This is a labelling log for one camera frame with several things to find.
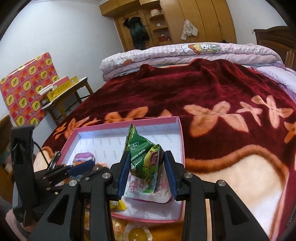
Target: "wardrobe door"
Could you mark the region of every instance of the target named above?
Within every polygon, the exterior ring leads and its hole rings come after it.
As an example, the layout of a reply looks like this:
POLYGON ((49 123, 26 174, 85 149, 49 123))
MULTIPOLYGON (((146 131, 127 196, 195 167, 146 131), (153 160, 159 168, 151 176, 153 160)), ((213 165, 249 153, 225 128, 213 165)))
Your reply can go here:
POLYGON ((190 43, 190 38, 186 41, 181 39, 185 19, 178 0, 160 0, 160 6, 165 15, 173 44, 190 43))
POLYGON ((197 37, 190 36, 190 42, 207 42, 204 23, 200 9, 195 0, 179 0, 185 20, 189 20, 198 30, 197 37))
POLYGON ((221 29, 222 39, 228 43, 237 43, 232 17, 226 0, 212 0, 218 22, 221 29))
POLYGON ((121 44, 122 44, 122 47, 124 49, 124 51, 128 51, 128 48, 126 46, 126 42, 125 42, 125 39, 124 39, 124 35, 123 35, 123 32, 122 32, 122 29, 121 29, 121 22, 122 21, 119 21, 120 19, 123 19, 123 17, 121 18, 114 18, 114 22, 115 22, 115 25, 116 25, 116 28, 117 28, 117 31, 118 31, 118 35, 120 37, 120 41, 121 41, 121 44))
POLYGON ((214 5, 211 0, 196 0, 205 27, 208 42, 221 42, 222 35, 214 5))
POLYGON ((127 18, 131 19, 132 17, 140 17, 141 18, 143 26, 145 26, 145 29, 150 37, 150 40, 145 42, 146 49, 153 47, 154 46, 153 41, 151 40, 151 34, 150 34, 150 30, 147 26, 147 21, 146 21, 144 12, 142 9, 139 9, 139 10, 136 10, 134 12, 130 12, 130 13, 118 18, 119 26, 121 29, 121 33, 122 33, 124 42, 126 44, 127 51, 134 50, 135 47, 133 46, 133 40, 132 40, 129 28, 125 27, 123 25, 123 23, 127 18))

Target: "wooden table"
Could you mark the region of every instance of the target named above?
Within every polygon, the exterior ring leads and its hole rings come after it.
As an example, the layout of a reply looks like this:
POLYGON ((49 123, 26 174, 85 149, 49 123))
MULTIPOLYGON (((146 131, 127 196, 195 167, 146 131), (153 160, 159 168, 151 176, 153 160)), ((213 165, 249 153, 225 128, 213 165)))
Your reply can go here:
POLYGON ((82 99, 87 98, 87 97, 89 97, 90 95, 93 94, 93 91, 92 91, 91 87, 89 86, 87 80, 88 80, 87 77, 80 79, 78 83, 73 85, 70 89, 66 90, 63 94, 61 94, 59 97, 57 97, 52 102, 50 102, 49 104, 47 104, 46 106, 44 106, 42 108, 44 111, 48 112, 52 116, 52 119, 54 120, 54 122, 57 125, 59 125, 59 121, 62 121, 63 119, 65 119, 67 117, 66 111, 68 111, 77 102, 79 102, 81 104, 82 99), (77 90, 79 90, 80 88, 82 88, 84 86, 89 91, 89 95, 84 96, 84 97, 80 97, 79 94, 77 93, 77 90), (73 94, 76 96, 77 100, 72 105, 70 105, 67 109, 64 110, 64 108, 62 106, 62 103, 73 94), (54 107, 58 107, 58 109, 59 109, 59 111, 61 113, 60 116, 56 117, 54 115, 54 113, 52 111, 52 109, 54 107))

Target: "wrapping paper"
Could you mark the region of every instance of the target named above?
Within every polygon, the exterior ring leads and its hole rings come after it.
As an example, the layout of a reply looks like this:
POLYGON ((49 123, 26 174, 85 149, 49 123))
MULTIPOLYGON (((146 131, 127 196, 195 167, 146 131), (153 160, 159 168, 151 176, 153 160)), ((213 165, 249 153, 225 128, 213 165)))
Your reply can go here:
POLYGON ((58 80, 49 53, 38 56, 0 80, 0 90, 9 113, 18 126, 38 125, 46 113, 38 92, 58 80))

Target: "wooden shelf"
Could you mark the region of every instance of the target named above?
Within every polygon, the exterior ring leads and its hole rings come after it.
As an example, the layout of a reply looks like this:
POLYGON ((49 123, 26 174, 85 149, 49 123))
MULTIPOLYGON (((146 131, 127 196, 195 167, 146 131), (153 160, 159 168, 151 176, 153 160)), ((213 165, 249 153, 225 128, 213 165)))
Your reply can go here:
POLYGON ((168 27, 167 27, 167 26, 159 27, 159 28, 154 29, 153 32, 156 32, 156 31, 158 31, 158 30, 165 29, 165 28, 168 28, 168 27))
POLYGON ((172 44, 173 42, 171 40, 159 42, 159 46, 172 45, 172 44))
POLYGON ((162 13, 162 14, 155 15, 155 16, 153 16, 153 17, 150 18, 150 21, 153 21, 155 19, 158 19, 159 17, 164 17, 164 14, 162 13))

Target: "wooden wardrobe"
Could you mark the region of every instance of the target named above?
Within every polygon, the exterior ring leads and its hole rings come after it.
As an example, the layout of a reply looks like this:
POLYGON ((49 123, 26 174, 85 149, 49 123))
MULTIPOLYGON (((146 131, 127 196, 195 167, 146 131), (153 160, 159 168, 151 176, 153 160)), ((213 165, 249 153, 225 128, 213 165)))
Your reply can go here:
POLYGON ((151 38, 146 48, 191 42, 237 42, 226 0, 109 0, 100 8, 103 16, 114 18, 125 51, 134 47, 129 29, 123 26, 123 22, 133 16, 141 18, 151 38), (150 10, 155 8, 162 10, 163 14, 151 17, 150 10), (183 41, 181 35, 185 20, 198 29, 198 35, 183 41), (171 40, 159 42, 161 35, 168 35, 171 40))

